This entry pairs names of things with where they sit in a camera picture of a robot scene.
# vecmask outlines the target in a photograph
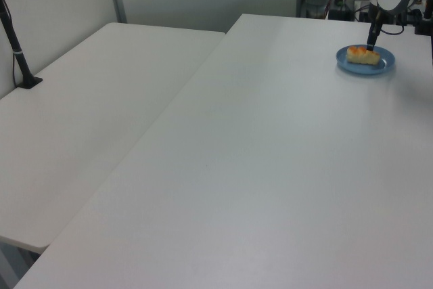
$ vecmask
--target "black pole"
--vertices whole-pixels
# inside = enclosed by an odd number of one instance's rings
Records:
[[[0,19],[5,28],[5,32],[9,42],[11,43],[12,51],[16,58],[16,61],[21,69],[22,73],[22,83],[17,85],[17,87],[30,89],[42,81],[42,78],[35,77],[30,73],[28,69],[26,58],[22,53],[20,43],[16,37],[14,27],[12,26],[11,18],[7,13],[7,8],[5,5],[5,0],[0,0]]]

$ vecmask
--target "table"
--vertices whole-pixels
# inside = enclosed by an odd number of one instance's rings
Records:
[[[430,39],[368,30],[243,15],[16,288],[429,288]]]
[[[109,24],[0,101],[0,240],[43,252],[224,34]]]

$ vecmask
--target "cake slice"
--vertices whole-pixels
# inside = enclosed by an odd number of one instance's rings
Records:
[[[349,47],[347,49],[346,58],[348,62],[353,64],[371,64],[379,63],[380,54],[375,51],[367,50],[364,47]]]

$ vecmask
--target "blue plate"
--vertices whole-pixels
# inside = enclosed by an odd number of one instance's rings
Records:
[[[355,47],[367,47],[366,45],[349,45]],[[337,65],[347,71],[353,72],[355,74],[383,74],[384,72],[389,71],[395,64],[394,55],[383,47],[374,47],[374,51],[380,54],[380,61],[376,66],[372,66],[371,64],[352,64],[347,62],[346,54],[348,47],[343,47],[338,50],[337,57]]]

